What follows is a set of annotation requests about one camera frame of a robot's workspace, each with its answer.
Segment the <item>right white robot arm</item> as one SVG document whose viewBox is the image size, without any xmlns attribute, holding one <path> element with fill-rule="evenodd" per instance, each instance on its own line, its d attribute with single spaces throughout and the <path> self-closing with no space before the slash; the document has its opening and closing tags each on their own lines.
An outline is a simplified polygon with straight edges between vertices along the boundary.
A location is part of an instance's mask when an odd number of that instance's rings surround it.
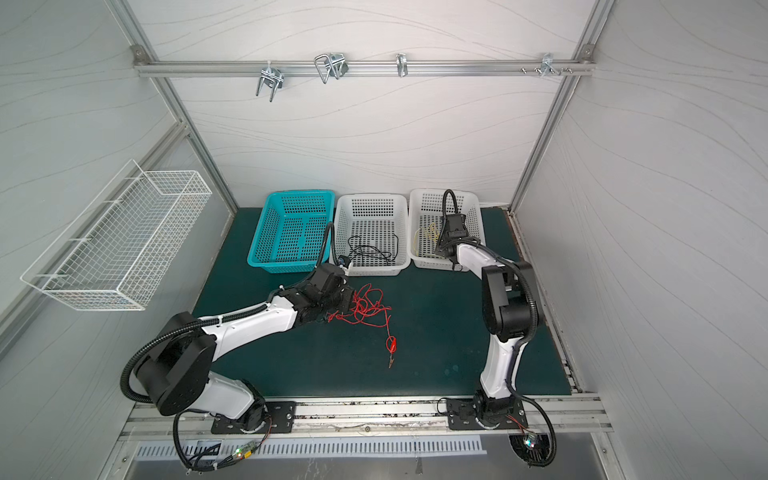
<svg viewBox="0 0 768 480">
<path fill-rule="evenodd" d="M 555 428 L 539 403 L 516 387 L 523 352 L 541 323 L 533 267 L 503 257 L 472 236 L 453 190 L 443 193 L 441 208 L 434 253 L 481 280 L 481 316 L 490 335 L 480 388 L 469 401 L 448 399 L 443 413 L 452 429 L 518 428 L 520 433 L 510 437 L 513 452 L 530 467 L 547 467 L 557 454 Z"/>
</svg>

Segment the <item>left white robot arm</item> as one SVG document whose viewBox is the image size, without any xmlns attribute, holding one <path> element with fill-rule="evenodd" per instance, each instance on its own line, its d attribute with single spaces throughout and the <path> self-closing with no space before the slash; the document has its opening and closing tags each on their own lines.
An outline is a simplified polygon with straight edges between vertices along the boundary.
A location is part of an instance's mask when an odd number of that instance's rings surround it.
<svg viewBox="0 0 768 480">
<path fill-rule="evenodd" d="M 313 270 L 266 301 L 219 315 L 174 315 L 127 361 L 119 378 L 122 394 L 154 405 L 163 416 L 203 412 L 246 432 L 259 429 L 267 417 L 263 396 L 249 382 L 217 374 L 212 366 L 247 344 L 350 310 L 354 290 L 330 244 L 333 234 L 328 223 Z"/>
</svg>

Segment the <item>white perforated basket right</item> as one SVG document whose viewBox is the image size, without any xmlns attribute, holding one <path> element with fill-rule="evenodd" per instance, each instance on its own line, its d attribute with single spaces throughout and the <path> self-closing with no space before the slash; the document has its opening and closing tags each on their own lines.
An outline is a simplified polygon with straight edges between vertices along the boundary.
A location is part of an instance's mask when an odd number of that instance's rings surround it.
<svg viewBox="0 0 768 480">
<path fill-rule="evenodd" d="M 466 272 L 450 260 L 434 254 L 442 228 L 444 191 L 440 189 L 412 190 L 408 200 L 410 258 L 417 268 L 442 271 Z M 485 242 L 480 202 L 471 192 L 455 191 L 459 212 L 466 215 L 466 225 L 471 236 Z"/>
</svg>

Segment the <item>white perforated basket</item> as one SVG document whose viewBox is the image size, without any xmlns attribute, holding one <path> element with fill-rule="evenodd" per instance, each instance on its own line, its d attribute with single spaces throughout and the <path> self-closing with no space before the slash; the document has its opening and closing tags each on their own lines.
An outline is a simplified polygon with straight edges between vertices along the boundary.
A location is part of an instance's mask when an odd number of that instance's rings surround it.
<svg viewBox="0 0 768 480">
<path fill-rule="evenodd" d="M 412 190 L 408 200 L 410 258 L 417 268 L 442 271 L 466 272 L 450 260 L 434 254 L 442 228 L 444 191 L 440 189 Z M 480 202 L 471 192 L 455 191 L 459 212 L 466 215 L 466 225 L 471 236 L 485 242 Z"/>
<path fill-rule="evenodd" d="M 336 253 L 351 260 L 350 276 L 397 276 L 410 265 L 404 196 L 343 195 L 337 201 L 334 224 Z"/>
</svg>

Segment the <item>white perforated basket middle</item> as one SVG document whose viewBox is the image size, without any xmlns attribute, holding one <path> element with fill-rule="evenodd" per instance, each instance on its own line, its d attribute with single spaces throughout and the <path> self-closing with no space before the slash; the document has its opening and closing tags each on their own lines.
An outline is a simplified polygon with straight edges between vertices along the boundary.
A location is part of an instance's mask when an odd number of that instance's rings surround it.
<svg viewBox="0 0 768 480">
<path fill-rule="evenodd" d="M 337 201 L 334 224 L 336 253 L 351 260 L 350 276 L 397 276 L 410 265 L 404 196 L 343 195 Z"/>
</svg>

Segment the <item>teal perforated plastic basket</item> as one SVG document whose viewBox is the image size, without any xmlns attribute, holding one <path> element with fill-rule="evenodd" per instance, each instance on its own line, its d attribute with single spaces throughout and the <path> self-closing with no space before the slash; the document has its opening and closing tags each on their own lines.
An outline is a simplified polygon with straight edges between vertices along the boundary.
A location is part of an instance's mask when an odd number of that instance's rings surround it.
<svg viewBox="0 0 768 480">
<path fill-rule="evenodd" d="M 270 274 L 311 271 L 334 206 L 335 194 L 330 190 L 270 194 L 251 242 L 248 264 Z"/>
</svg>

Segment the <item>metal clamp right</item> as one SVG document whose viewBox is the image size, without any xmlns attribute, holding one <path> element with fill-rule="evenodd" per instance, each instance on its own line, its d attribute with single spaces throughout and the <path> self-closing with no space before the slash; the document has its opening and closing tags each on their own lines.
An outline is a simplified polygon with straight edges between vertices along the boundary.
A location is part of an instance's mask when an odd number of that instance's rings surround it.
<svg viewBox="0 0 768 480">
<path fill-rule="evenodd" d="M 547 53 L 541 58 L 538 65 L 531 68 L 521 67 L 520 72 L 523 75 L 537 75 L 539 77 L 560 77 L 570 75 L 572 73 L 572 69 L 568 65 L 556 65 L 553 56 L 550 53 Z"/>
</svg>

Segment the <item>metal U-bolt clamp middle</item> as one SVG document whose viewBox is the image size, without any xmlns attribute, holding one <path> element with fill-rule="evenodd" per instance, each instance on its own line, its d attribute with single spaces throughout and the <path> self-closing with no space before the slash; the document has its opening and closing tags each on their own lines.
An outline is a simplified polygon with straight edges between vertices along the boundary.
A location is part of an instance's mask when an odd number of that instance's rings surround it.
<svg viewBox="0 0 768 480">
<path fill-rule="evenodd" d="M 327 84 L 331 78 L 339 80 L 349 71 L 343 53 L 320 54 L 314 58 L 313 63 L 323 84 Z"/>
</svg>

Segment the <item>metal u-bolt clamp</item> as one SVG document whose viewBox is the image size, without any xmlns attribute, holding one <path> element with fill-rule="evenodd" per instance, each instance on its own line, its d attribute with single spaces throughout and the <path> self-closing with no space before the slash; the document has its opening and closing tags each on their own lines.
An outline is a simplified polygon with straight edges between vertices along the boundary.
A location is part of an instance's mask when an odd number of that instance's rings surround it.
<svg viewBox="0 0 768 480">
<path fill-rule="evenodd" d="M 263 91 L 268 91 L 269 102 L 273 102 L 276 93 L 283 88 L 283 85 L 284 74 L 279 69 L 267 66 L 260 72 L 255 94 L 259 96 Z"/>
<path fill-rule="evenodd" d="M 323 84 L 327 84 L 331 78 L 339 80 L 349 71 L 343 53 L 320 54 L 314 58 L 313 63 Z"/>
</svg>

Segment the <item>metal U-bolt clamp left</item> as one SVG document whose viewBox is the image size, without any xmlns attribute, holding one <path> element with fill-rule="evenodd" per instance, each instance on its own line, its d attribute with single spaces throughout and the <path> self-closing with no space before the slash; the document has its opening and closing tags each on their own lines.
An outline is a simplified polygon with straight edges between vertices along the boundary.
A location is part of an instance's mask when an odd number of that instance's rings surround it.
<svg viewBox="0 0 768 480">
<path fill-rule="evenodd" d="M 284 74 L 279 69 L 267 66 L 260 72 L 255 94 L 259 96 L 263 91 L 268 91 L 269 102 L 273 102 L 276 93 L 283 88 L 283 85 Z"/>
</svg>

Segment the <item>small metal bracket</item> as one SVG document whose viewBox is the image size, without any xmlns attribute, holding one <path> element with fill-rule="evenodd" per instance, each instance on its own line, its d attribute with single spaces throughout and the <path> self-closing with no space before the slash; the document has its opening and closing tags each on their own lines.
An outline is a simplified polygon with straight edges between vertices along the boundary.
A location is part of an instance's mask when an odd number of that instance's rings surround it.
<svg viewBox="0 0 768 480">
<path fill-rule="evenodd" d="M 398 53 L 395 57 L 397 74 L 400 78 L 408 75 L 408 61 L 404 53 Z"/>
</svg>

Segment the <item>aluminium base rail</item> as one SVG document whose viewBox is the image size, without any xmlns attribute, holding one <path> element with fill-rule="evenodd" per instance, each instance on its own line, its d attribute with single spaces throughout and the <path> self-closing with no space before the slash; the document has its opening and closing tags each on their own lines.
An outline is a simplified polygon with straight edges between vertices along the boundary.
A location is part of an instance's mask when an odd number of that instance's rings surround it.
<svg viewBox="0 0 768 480">
<path fill-rule="evenodd" d="M 534 396 L 543 407 L 556 433 L 611 433 L 613 425 L 597 394 Z M 294 402 L 288 414 L 272 414 L 272 434 L 278 437 L 397 436 L 458 434 L 520 434 L 520 427 L 505 417 L 495 429 L 472 427 L 452 431 L 454 423 L 442 414 L 448 409 L 445 398 L 416 397 L 338 397 L 280 398 L 274 402 Z M 523 407 L 527 430 L 547 433 L 544 416 L 534 407 Z M 154 407 L 136 405 L 119 434 L 119 440 L 171 439 L 173 417 L 161 416 Z M 219 427 L 211 414 L 186 413 L 180 417 L 181 439 L 204 437 L 235 439 L 258 437 L 234 427 Z"/>
</svg>

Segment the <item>horizontal aluminium rail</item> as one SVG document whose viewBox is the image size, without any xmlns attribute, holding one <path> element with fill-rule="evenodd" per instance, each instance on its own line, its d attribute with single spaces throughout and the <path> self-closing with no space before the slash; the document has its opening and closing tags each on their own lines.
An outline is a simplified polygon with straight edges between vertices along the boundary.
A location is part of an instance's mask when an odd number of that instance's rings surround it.
<svg viewBox="0 0 768 480">
<path fill-rule="evenodd" d="M 406 77 L 511 77 L 523 75 L 521 67 L 531 68 L 541 59 L 534 60 L 413 60 L 407 58 Z M 567 76 L 589 76 L 596 69 L 594 62 L 555 60 L 556 65 L 568 65 L 572 73 Z M 347 60 L 346 78 L 400 78 L 395 59 Z M 145 78 L 218 78 L 253 77 L 267 66 L 279 69 L 285 78 L 318 78 L 312 60 L 309 61 L 157 61 L 136 64 L 134 69 Z"/>
</svg>

